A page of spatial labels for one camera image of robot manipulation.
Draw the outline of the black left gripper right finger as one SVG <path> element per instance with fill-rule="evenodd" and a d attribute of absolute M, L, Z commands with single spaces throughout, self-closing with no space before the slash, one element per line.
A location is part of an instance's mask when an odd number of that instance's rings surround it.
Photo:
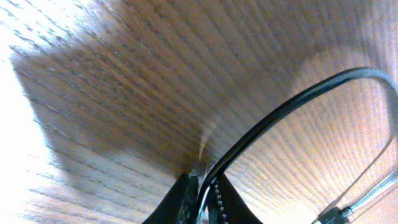
<path fill-rule="evenodd" d="M 211 186 L 207 209 L 209 224 L 262 224 L 225 175 Z"/>

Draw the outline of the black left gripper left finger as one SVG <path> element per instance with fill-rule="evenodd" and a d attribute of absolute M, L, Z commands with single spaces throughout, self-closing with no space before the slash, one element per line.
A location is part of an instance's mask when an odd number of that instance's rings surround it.
<path fill-rule="evenodd" d="M 181 174 L 142 224 L 191 224 L 197 207 L 198 177 Z"/>

